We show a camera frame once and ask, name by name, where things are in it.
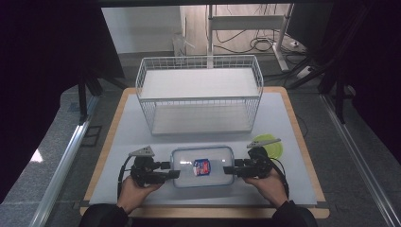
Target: green plate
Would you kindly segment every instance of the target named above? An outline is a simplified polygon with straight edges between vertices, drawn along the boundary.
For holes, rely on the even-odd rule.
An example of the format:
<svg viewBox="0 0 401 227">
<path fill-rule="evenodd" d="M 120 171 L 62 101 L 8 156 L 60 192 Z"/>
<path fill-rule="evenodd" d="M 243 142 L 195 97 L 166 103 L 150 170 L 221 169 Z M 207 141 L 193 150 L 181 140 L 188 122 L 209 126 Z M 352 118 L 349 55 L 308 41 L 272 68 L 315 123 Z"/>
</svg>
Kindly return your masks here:
<svg viewBox="0 0 401 227">
<path fill-rule="evenodd" d="M 272 134 L 260 134 L 254 137 L 253 142 L 273 139 L 275 137 Z M 283 154 L 283 144 L 281 142 L 265 145 L 263 148 L 268 152 L 269 157 L 273 159 L 279 159 Z"/>
</svg>

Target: wooden table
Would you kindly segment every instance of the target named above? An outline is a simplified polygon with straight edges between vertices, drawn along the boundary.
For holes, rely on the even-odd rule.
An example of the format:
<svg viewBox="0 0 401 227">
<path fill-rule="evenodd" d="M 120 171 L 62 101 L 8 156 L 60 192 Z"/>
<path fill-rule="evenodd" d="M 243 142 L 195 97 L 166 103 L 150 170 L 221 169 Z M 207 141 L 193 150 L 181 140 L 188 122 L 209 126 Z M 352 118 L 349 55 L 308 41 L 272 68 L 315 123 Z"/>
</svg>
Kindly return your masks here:
<svg viewBox="0 0 401 227">
<path fill-rule="evenodd" d="M 312 182 L 312 187 L 316 194 L 316 199 L 318 204 L 315 207 L 308 208 L 315 218 L 327 218 L 330 214 L 324 194 L 321 189 L 318 177 L 313 167 L 312 161 L 307 150 L 304 137 L 299 128 L 295 113 L 292 109 L 291 102 L 289 101 L 288 93 L 283 87 L 265 87 L 264 93 L 280 93 L 282 95 L 283 101 L 285 103 L 288 117 L 292 128 L 295 133 L 295 137 L 298 142 L 298 146 L 302 153 L 302 157 L 305 162 L 306 170 L 309 174 L 310 181 Z M 88 189 L 86 191 L 84 201 L 89 201 L 94 193 L 97 181 L 102 173 L 103 167 L 109 155 L 109 151 L 112 147 L 115 132 L 118 127 L 121 115 L 124 111 L 125 104 L 127 102 L 128 96 L 135 94 L 134 88 L 128 88 L 124 91 L 120 102 L 118 104 L 117 110 L 115 112 L 112 125 L 110 126 L 109 132 L 107 134 L 103 149 L 100 153 L 97 165 L 89 183 Z M 81 205 L 80 212 L 83 215 L 87 209 L 87 205 Z M 133 217 L 141 218 L 271 218 L 274 214 L 275 209 L 273 208 L 188 208 L 188 207 L 144 207 L 134 210 L 131 213 Z"/>
</svg>

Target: label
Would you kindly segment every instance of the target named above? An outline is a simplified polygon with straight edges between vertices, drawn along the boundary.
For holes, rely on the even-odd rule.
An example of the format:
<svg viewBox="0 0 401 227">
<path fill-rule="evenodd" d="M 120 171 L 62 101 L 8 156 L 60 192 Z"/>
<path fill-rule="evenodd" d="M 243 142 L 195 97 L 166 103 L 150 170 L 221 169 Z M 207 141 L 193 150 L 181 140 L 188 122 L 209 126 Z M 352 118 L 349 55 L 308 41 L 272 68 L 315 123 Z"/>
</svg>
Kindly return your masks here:
<svg viewBox="0 0 401 227">
<path fill-rule="evenodd" d="M 211 167 L 208 159 L 198 159 L 194 161 L 194 174 L 195 176 L 208 176 Z"/>
</svg>

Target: metal basket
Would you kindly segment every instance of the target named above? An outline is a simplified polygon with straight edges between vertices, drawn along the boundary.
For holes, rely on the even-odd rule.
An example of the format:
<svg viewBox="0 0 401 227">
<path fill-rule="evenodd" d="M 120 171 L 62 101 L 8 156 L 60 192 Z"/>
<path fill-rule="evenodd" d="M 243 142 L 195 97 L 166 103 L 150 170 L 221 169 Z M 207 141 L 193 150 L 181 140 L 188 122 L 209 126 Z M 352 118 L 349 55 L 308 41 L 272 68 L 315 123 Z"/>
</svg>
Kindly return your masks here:
<svg viewBox="0 0 401 227">
<path fill-rule="evenodd" d="M 136 92 L 152 134 L 250 132 L 263 77 L 249 55 L 145 58 Z"/>
</svg>

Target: person's left hand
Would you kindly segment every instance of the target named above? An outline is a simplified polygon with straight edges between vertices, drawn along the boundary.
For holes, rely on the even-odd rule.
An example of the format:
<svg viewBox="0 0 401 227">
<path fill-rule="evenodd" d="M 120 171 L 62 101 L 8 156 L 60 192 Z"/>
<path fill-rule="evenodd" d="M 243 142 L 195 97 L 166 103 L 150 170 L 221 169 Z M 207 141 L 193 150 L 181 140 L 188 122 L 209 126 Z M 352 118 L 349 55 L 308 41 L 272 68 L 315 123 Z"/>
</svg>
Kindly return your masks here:
<svg viewBox="0 0 401 227">
<path fill-rule="evenodd" d="M 117 206 L 123 208 L 127 215 L 129 215 L 134 209 L 142 204 L 151 192 L 159 189 L 162 185 L 163 184 L 160 183 L 140 187 L 131 176 L 128 176 L 123 182 Z"/>
</svg>

